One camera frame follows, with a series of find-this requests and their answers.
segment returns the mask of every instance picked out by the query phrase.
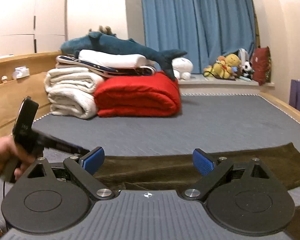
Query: blue plush toy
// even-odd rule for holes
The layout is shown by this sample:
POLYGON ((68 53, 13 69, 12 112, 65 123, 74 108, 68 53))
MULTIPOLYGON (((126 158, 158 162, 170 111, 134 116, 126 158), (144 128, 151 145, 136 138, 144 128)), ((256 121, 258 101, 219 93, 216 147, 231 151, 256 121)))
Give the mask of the blue plush toy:
POLYGON ((187 52, 179 49, 159 52, 143 46, 133 39, 121 40, 101 32, 90 32, 87 36, 66 41, 61 45, 60 49, 63 54, 74 55, 76 58, 78 58, 79 52, 83 49, 101 51, 113 55, 140 54, 149 60, 157 62, 171 80, 175 80, 172 60, 187 54, 187 52))

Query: panda plush toy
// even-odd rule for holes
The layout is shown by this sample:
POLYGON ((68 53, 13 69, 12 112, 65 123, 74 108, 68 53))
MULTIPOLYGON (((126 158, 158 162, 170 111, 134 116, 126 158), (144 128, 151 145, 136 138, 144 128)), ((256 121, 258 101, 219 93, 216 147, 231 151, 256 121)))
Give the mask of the panda plush toy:
POLYGON ((252 79, 252 74, 254 70, 252 69, 251 63, 246 61, 242 66, 242 76, 245 78, 252 79))

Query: blue gripper pad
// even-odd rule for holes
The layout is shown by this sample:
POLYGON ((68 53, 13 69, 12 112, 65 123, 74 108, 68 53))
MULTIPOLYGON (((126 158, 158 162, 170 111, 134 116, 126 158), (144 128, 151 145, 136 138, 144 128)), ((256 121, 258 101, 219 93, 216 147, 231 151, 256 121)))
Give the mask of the blue gripper pad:
POLYGON ((207 175, 217 166, 217 161, 201 149, 195 149, 192 153, 193 166, 201 173, 207 175))
POLYGON ((96 171, 103 165, 105 161, 105 151, 102 147, 97 147, 87 153, 85 156, 81 157, 79 164, 91 175, 96 173, 96 171))

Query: blue curtain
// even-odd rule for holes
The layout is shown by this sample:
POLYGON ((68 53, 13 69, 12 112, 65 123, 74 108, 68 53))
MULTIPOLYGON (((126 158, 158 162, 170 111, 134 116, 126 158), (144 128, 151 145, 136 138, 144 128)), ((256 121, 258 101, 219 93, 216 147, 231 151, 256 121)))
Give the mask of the blue curtain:
POLYGON ((252 0, 142 0, 146 46, 183 49, 202 73, 218 56, 255 47, 252 0))

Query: white plush toy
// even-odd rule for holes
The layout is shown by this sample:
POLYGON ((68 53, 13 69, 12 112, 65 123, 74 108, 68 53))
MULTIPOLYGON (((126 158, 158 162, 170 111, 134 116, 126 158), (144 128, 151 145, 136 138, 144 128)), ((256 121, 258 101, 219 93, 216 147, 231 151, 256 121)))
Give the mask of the white plush toy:
POLYGON ((176 79, 189 80, 193 65, 189 59, 184 57, 177 57, 172 60, 173 73, 176 79))

